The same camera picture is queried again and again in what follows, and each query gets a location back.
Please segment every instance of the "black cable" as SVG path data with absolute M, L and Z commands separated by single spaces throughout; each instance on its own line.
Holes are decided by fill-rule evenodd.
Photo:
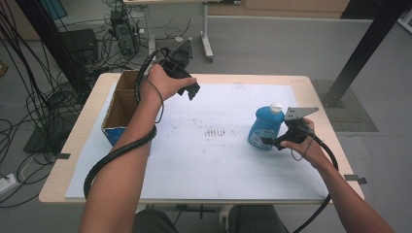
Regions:
M 84 183 L 84 193 L 85 193 L 85 198 L 87 198 L 88 193 L 90 192 L 90 188 L 91 188 L 91 184 L 94 180 L 94 177 L 97 175 L 97 173 L 107 164 L 109 164 L 111 161 L 115 160 L 116 158 L 124 155 L 125 153 L 131 151 L 131 150 L 135 150 L 143 145 L 145 145 L 146 143 L 148 143 L 151 139 L 153 139 L 155 137 L 156 134 L 156 128 L 154 126 L 154 128 L 152 129 L 151 132 L 149 132 L 148 135 L 146 135 L 145 137 L 143 137 L 142 139 L 138 139 L 130 144 L 127 144 L 117 150 L 111 151 L 109 154 L 107 154 L 106 156 L 104 156 L 102 159 L 100 159 L 100 161 L 98 161 L 92 168 L 91 170 L 88 172 L 86 179 L 85 179 L 85 183 Z
M 137 52 L 133 52 L 132 54 L 130 54 L 130 55 L 127 57 L 127 59 L 126 59 L 124 62 L 122 62 L 122 63 L 120 63 L 120 64 L 118 64 L 117 61 L 120 60 L 120 59 L 122 59 L 122 58 L 118 58 L 118 59 L 115 61 L 115 63 L 112 64 L 112 68 L 111 68 L 110 70 L 113 71 L 113 70 L 116 69 L 116 68 L 121 68 L 120 71 L 123 72 L 123 70 L 126 68 L 126 64 L 128 64 L 129 61 L 130 61 L 131 59 L 133 59 L 136 55 L 137 55 Z
M 0 173 L 0 177 L 4 178 L 4 180 L 6 180 L 6 181 L 8 181 L 8 180 L 9 180 L 9 178 L 8 178 L 8 177 L 4 176 L 4 175 L 3 175 L 3 174 L 1 174 L 1 173 Z
M 168 53 L 170 51 L 170 49 L 161 48 L 161 49 L 157 49 L 157 50 L 153 51 L 152 54 L 150 54 L 149 57 L 145 60 L 145 62 L 143 62 L 143 65 L 140 68 L 140 72 L 137 75 L 136 85 L 135 85 L 135 88 L 134 88 L 134 93 L 135 93 L 135 97 L 136 97 L 137 102 L 140 101 L 140 87 L 141 87 L 142 81 L 144 80 L 145 72 L 149 68 L 149 66 L 151 65 L 151 63 L 154 60 L 157 53 L 160 52 L 160 51 L 161 52 L 165 51 L 166 53 Z
M 27 178 L 27 179 L 24 179 L 24 180 L 22 180 L 22 179 L 20 178 L 20 174 L 21 174 L 20 169 L 21 169 L 21 167 L 23 166 L 24 162 L 27 161 L 27 159 L 29 159 L 29 158 L 31 158 L 31 157 L 33 157 L 33 159 L 34 159 L 35 155 L 36 155 L 35 153 L 32 153 L 32 154 L 28 155 L 28 156 L 27 156 L 26 158 L 24 158 L 23 161 L 21 161 L 21 163 L 18 165 L 18 168 L 17 168 L 17 171 L 16 171 L 16 179 L 17 179 L 17 181 L 18 181 L 19 183 L 34 184 L 34 183 L 38 183 L 39 181 L 41 181 L 42 179 L 45 178 L 45 177 L 42 177 L 41 179 L 36 180 L 36 181 L 34 181 L 34 182 L 27 182 L 28 178 Z M 46 164 L 43 164 L 43 163 L 39 163 L 39 164 L 42 165 L 42 166 L 47 166 L 47 165 L 52 164 L 52 162 L 48 162 L 48 163 L 46 163 Z
M 176 223 L 177 223 L 178 220 L 179 220 L 179 217 L 180 217 L 181 213 L 182 213 L 182 209 L 180 209 L 179 214 L 178 214 L 178 216 L 176 217 L 175 222 L 173 222 L 173 225 L 176 225 Z
M 310 132 L 311 135 L 314 135 L 313 130 L 309 130 L 309 132 Z M 306 155 L 306 152 L 309 150 L 310 146 L 312 145 L 313 140 L 314 140 L 313 137 L 311 137 L 311 141 L 309 142 L 309 145 L 306 148 L 306 151 L 300 156 L 300 158 L 296 158 L 293 154 L 293 150 L 291 149 L 291 155 L 292 155 L 293 159 L 296 160 L 296 161 L 302 160 L 302 158 Z
M 106 64 L 106 62 L 109 60 L 109 56 L 110 56 L 110 51 L 111 51 L 111 47 L 112 47 L 112 39 L 113 39 L 113 35 L 110 34 L 109 32 L 107 32 L 103 38 L 102 38 L 102 47 L 101 47 L 101 52 L 100 52 L 100 59 L 97 61 L 97 66 L 98 67 L 102 67 Z
M 333 164 L 333 167 L 339 171 L 339 166 L 336 160 L 336 157 L 334 156 L 333 152 L 330 150 L 330 148 L 320 139 L 318 136 L 315 135 L 314 132 L 312 131 L 307 131 L 308 136 L 310 136 L 313 140 L 315 140 L 316 143 L 318 143 L 327 153 L 327 155 L 330 157 L 330 160 Z M 312 214 L 309 219 L 307 219 L 302 225 L 300 225 L 296 230 L 294 230 L 294 233 L 302 231 L 306 226 L 308 226 L 324 209 L 325 207 L 329 204 L 331 198 L 330 194 L 327 195 L 325 198 L 324 202 L 321 204 L 321 206 L 316 210 L 314 214 Z
M 54 75 L 52 75 L 51 66 L 50 66 L 49 59 L 48 59 L 48 53 L 46 52 L 46 49 L 43 43 L 42 43 L 42 49 L 43 49 L 43 55 L 46 59 L 45 62 L 42 59 L 40 59 L 39 56 L 37 56 L 37 53 L 32 48 L 30 48 L 30 46 L 17 33 L 16 23 L 15 23 L 12 12 L 10 11 L 9 6 L 7 5 L 8 4 L 7 1 L 5 1 L 5 4 L 7 8 L 3 6 L 2 2 L 0 2 L 0 32 L 3 34 L 3 37 L 4 37 L 4 40 L 1 40 L 1 42 L 5 50 L 7 51 L 9 57 L 12 59 L 14 65 L 16 66 L 20 79 L 23 82 L 24 87 L 28 92 L 28 97 L 26 99 L 26 105 L 25 105 L 25 108 L 27 109 L 28 114 L 19 123 L 14 124 L 11 127 L 8 127 L 6 129 L 1 129 L 0 131 L 0 136 L 1 136 L 0 163 L 3 162 L 4 159 L 6 159 L 9 148 L 11 147 L 11 144 L 17 134 L 18 128 L 24 122 L 27 122 L 27 121 L 36 122 L 36 124 L 39 124 L 39 127 L 42 129 L 41 133 L 43 134 L 43 137 L 45 138 L 45 143 L 44 143 L 44 147 L 42 148 L 42 150 L 47 150 L 48 148 L 52 148 L 53 153 L 56 153 L 58 145 L 61 144 L 65 140 L 68 134 L 67 132 L 59 133 L 59 131 L 62 130 L 64 127 L 66 127 L 69 123 L 73 124 L 73 122 L 71 122 L 66 116 L 77 117 L 80 113 L 81 107 L 83 106 L 77 103 L 76 101 L 72 101 L 73 96 L 76 96 L 74 94 L 75 92 L 73 88 L 67 89 L 66 84 L 60 83 L 59 78 L 61 78 L 60 75 L 62 72 L 60 72 L 57 75 L 57 79 L 54 77 Z M 9 48 L 11 48 L 15 52 L 15 54 L 18 56 L 18 58 L 23 62 L 24 67 L 26 68 L 27 75 L 23 76 L 23 74 L 20 72 L 20 69 L 18 68 L 17 63 L 15 62 L 14 56 L 11 54 Z M 27 51 L 29 51 L 32 57 L 34 57 L 34 59 L 40 64 L 40 67 L 45 74 L 44 77 L 47 79 L 47 81 L 49 82 L 51 86 L 50 92 L 44 93 L 37 86 L 36 80 L 34 79 L 35 73 L 29 67 L 29 64 L 30 65 L 32 64 L 28 63 L 28 59 L 25 54 Z M 67 101 L 65 102 L 57 101 L 58 103 L 52 102 L 52 104 L 49 105 L 49 102 L 55 101 L 55 99 L 59 99 L 59 98 L 65 99 Z M 37 164 L 43 167 L 53 164 L 53 153 L 44 152 L 43 156 L 35 156 L 33 157 L 32 161 L 33 163 L 36 162 Z M 17 180 L 21 181 L 21 179 L 19 178 L 21 167 L 30 157 L 31 156 L 28 156 L 18 166 Z M 30 178 L 32 178 L 33 175 L 35 175 L 38 171 L 40 171 L 40 169 L 38 169 L 33 174 L 31 174 L 27 179 L 24 180 L 22 184 L 34 184 L 34 183 L 38 183 L 39 181 L 42 181 L 47 175 L 45 175 L 44 177 L 40 179 L 37 179 L 36 181 L 29 180 Z M 19 189 L 20 187 L 15 192 L 13 192 L 10 196 L 8 196 L 6 199 L 0 201 L 0 203 L 3 203 L 4 201 L 12 197 L 15 193 L 17 193 Z M 19 204 L 14 204 L 8 207 L 0 207 L 0 208 L 9 208 L 9 207 L 18 206 L 18 205 L 26 203 L 27 201 L 21 202 Z
M 190 28 L 190 23 L 191 23 L 191 17 L 188 19 L 188 26 L 186 27 L 186 30 L 185 30 L 184 32 L 182 32 L 178 37 L 182 37 L 183 35 L 185 35 L 186 32 L 188 32 L 188 30 L 189 30 L 189 28 Z M 166 31 L 167 31 L 168 29 L 170 29 L 170 28 L 173 28 L 173 27 L 169 27 L 169 28 L 167 28 L 167 29 L 164 31 L 164 34 L 166 34 L 166 39 L 169 39 L 174 32 L 181 32 L 181 31 L 182 31 L 180 28 L 175 27 L 175 28 L 177 28 L 179 31 L 174 31 L 174 32 L 171 32 L 171 33 L 167 34 Z
M 131 10 L 130 11 L 128 11 L 127 9 L 126 9 L 126 11 L 127 11 L 127 13 L 129 14 L 129 16 L 130 16 L 130 18 L 131 18 L 131 21 L 134 23 L 134 25 L 139 29 L 140 27 L 139 27 L 139 20 L 136 22 L 135 20 L 134 20 L 134 17 L 133 17 L 133 15 L 131 14 Z
M 0 200 L 0 203 L 3 203 L 7 200 L 9 200 L 13 195 L 15 195 L 25 184 L 27 184 L 27 181 L 34 176 L 36 173 L 38 173 L 40 170 L 42 170 L 43 168 L 45 168 L 47 165 L 44 165 L 42 167 L 40 167 L 39 169 L 37 169 L 36 171 L 34 171 L 30 176 L 27 177 L 26 180 L 24 180 L 19 186 L 18 188 L 9 196 L 7 196 L 6 198 L 3 198 L 2 200 Z
M 39 194 L 36 194 L 35 196 L 33 196 L 33 197 L 31 197 L 31 198 L 29 198 L 29 199 L 27 199 L 27 200 L 23 201 L 23 202 L 20 202 L 20 203 L 17 203 L 17 204 L 11 205 L 11 206 L 0 206 L 0 208 L 4 208 L 4 209 L 6 209 L 6 208 L 12 208 L 12 207 L 16 207 L 16 206 L 21 206 L 22 204 L 25 204 L 25 203 L 27 203 L 27 202 L 29 202 L 29 201 L 33 200 L 34 198 L 38 197 L 39 195 L 40 195 L 40 193 L 39 193 Z
M 83 20 L 83 21 L 77 21 L 77 22 L 72 22 L 72 23 L 64 23 L 63 25 L 58 26 L 57 28 L 60 29 L 60 28 L 64 27 L 65 29 L 67 29 L 67 26 L 72 26 L 72 25 L 76 25 L 76 24 L 80 24 L 80 23 L 84 23 L 84 22 L 93 22 L 93 21 L 101 21 L 101 20 L 104 20 L 104 18 Z

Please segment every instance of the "electrical equipment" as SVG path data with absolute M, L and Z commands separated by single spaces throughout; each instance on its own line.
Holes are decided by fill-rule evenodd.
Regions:
M 122 23 L 116 26 L 115 29 L 116 37 L 118 38 L 118 44 L 120 48 L 120 53 L 122 55 L 130 55 L 135 53 L 136 50 L 136 38 L 131 33 L 128 23 Z
M 120 53 L 122 55 L 130 55 L 137 52 L 136 37 L 126 18 L 126 11 L 112 10 L 110 12 L 110 22 L 112 23 L 114 36 L 118 39 Z
M 79 64 L 94 64 L 98 61 L 97 39 L 92 29 L 60 32 L 60 36 Z
M 7 177 L 4 177 L 0 180 L 0 195 L 6 193 L 10 189 L 14 188 L 15 186 L 19 185 L 16 181 L 15 175 L 10 174 Z

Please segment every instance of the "floor mat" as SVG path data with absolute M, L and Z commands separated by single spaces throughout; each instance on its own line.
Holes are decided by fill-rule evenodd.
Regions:
M 333 81 L 312 81 L 318 95 L 327 93 Z M 377 132 L 379 131 L 357 96 L 348 88 L 342 97 L 344 108 L 325 108 L 334 131 Z

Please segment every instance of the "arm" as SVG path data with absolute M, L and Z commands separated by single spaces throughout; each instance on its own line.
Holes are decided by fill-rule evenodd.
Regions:
M 159 65 L 153 66 L 148 80 L 163 100 L 196 82 L 195 78 L 171 79 Z M 147 81 L 142 82 L 142 99 L 112 150 L 141 139 L 152 130 L 161 107 L 159 93 Z M 97 174 L 87 197 L 80 232 L 131 232 L 150 146 L 147 143 L 122 155 Z
M 309 127 L 314 128 L 312 121 L 306 119 L 306 122 Z M 281 146 L 297 151 L 319 171 L 346 231 L 394 232 L 389 224 L 348 185 L 327 159 L 322 148 L 311 141 L 308 137 L 301 144 L 284 141 Z

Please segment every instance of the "power strip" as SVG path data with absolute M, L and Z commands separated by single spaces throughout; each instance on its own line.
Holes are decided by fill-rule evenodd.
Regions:
M 0 180 L 0 195 L 6 193 L 10 189 L 12 189 L 15 186 L 19 185 L 19 183 L 16 182 L 15 175 L 10 174 L 9 176 L 7 176 L 7 178 L 9 178 L 9 179 L 6 180 L 5 178 L 2 178 Z

